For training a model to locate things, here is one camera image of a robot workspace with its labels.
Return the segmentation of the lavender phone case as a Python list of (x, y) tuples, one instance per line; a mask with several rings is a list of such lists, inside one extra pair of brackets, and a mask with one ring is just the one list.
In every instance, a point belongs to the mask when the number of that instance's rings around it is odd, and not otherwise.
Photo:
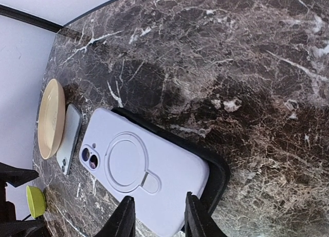
[(79, 159), (116, 200), (133, 197), (157, 236), (181, 230), (187, 193), (201, 196), (209, 178), (203, 159), (104, 108), (91, 115)]

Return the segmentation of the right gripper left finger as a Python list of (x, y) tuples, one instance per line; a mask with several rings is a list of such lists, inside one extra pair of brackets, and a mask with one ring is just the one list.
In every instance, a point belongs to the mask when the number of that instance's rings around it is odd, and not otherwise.
[(136, 236), (135, 225), (134, 198), (125, 196), (95, 237), (133, 237)]

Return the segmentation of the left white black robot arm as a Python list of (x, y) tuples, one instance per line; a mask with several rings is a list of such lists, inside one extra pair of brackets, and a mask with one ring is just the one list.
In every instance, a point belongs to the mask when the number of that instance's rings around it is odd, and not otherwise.
[(50, 236), (42, 217), (45, 196), (28, 185), (38, 177), (35, 170), (1, 163), (1, 236)]

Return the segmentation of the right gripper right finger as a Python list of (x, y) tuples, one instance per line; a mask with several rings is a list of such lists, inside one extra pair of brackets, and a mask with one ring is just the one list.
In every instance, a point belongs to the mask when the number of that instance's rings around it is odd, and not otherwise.
[(186, 196), (184, 228), (188, 237), (227, 237), (191, 192)]

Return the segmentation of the silver white phone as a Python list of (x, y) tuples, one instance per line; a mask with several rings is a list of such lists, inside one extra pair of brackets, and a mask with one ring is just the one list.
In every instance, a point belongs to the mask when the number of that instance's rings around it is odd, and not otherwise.
[(61, 172), (64, 175), (69, 174), (81, 125), (81, 113), (73, 104), (69, 104), (65, 116), (65, 125), (62, 141), (56, 153), (57, 163), (60, 167)]

